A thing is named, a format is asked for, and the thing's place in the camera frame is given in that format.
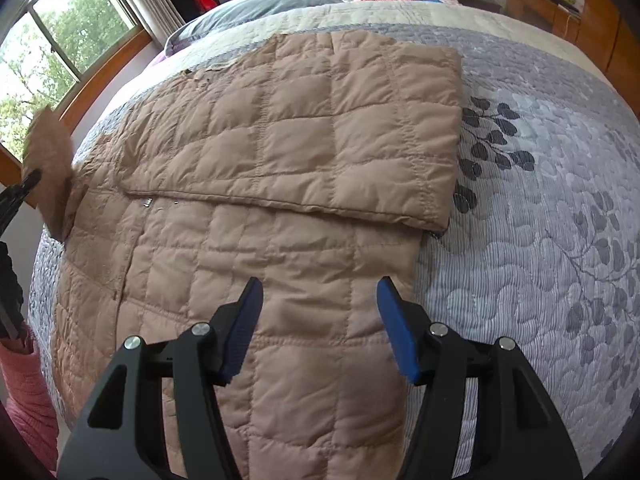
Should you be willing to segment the pink knitted left sleeve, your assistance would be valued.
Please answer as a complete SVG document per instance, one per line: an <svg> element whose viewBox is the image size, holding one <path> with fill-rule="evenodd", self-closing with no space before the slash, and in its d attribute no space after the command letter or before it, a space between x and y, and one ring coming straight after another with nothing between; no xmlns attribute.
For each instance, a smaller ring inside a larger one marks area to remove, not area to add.
<svg viewBox="0 0 640 480"><path fill-rule="evenodd" d="M52 474L58 466L58 416L40 370L40 352L26 323L18 339L2 339L6 412L29 448Z"/></svg>

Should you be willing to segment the grey blue pillow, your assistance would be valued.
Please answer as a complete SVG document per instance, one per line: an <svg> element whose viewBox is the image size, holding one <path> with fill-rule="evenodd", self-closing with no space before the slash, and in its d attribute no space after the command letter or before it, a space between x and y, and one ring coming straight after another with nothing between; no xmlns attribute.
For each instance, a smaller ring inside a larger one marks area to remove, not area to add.
<svg viewBox="0 0 640 480"><path fill-rule="evenodd" d="M173 32L165 42L164 55L169 58L216 30L226 30L295 9L334 3L342 3L342 0L230 0Z"/></svg>

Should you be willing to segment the beige quilted down jacket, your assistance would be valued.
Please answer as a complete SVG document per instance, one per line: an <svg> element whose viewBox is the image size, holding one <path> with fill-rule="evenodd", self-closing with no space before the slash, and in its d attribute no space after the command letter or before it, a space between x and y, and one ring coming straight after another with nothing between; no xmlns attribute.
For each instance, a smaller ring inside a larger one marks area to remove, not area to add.
<svg viewBox="0 0 640 480"><path fill-rule="evenodd" d="M174 338L239 297L264 306L218 402L245 479L390 479L407 386L375 304L410 292L448 226L461 58L367 30L277 35L183 70L87 154L44 108L24 167L63 244L52 370L75 420L130 335Z"/></svg>

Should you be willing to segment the wooden desk with clutter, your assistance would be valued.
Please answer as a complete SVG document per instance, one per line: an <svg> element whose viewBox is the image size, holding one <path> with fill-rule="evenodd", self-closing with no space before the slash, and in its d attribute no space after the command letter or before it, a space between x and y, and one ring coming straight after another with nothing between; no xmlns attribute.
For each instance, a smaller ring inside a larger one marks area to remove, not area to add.
<svg viewBox="0 0 640 480"><path fill-rule="evenodd" d="M563 0L506 0L506 15L576 44L582 16Z"/></svg>

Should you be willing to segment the wooden wardrobe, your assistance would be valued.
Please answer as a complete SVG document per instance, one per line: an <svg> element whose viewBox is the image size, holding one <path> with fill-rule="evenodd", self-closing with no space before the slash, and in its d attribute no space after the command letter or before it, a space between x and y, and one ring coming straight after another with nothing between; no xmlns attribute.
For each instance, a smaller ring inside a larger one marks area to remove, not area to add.
<svg viewBox="0 0 640 480"><path fill-rule="evenodd" d="M639 115L639 40L612 0L585 0L576 46Z"/></svg>

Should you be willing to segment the grey floral quilted bedspread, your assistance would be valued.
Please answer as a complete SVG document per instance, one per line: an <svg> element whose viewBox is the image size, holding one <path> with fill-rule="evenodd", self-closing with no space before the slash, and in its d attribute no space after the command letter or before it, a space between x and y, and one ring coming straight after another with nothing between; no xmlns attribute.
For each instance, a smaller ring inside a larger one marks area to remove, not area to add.
<svg viewBox="0 0 640 480"><path fill-rule="evenodd" d="M570 435L582 478L608 466L639 414L639 121L577 48L496 14L423 2L335 3L216 30L149 67L117 93L73 150L153 88L191 68L223 68L277 35L367 30L450 47L461 58L462 115L448 226L422 234L402 299L460 336L512 338ZM54 300L63 244L46 226L32 274L29 317L53 377ZM407 386L398 474L424 390ZM469 479L478 385L466 383L454 475ZM174 386L162 381L166 448L186 478Z"/></svg>

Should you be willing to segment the wooden framed side window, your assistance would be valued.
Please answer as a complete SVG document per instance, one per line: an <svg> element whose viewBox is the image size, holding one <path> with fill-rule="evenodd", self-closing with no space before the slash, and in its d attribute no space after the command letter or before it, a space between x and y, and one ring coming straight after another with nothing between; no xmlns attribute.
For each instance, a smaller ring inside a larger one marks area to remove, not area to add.
<svg viewBox="0 0 640 480"><path fill-rule="evenodd" d="M1 183L20 177L26 130L41 107L74 131L150 44L126 0L27 0L1 41Z"/></svg>

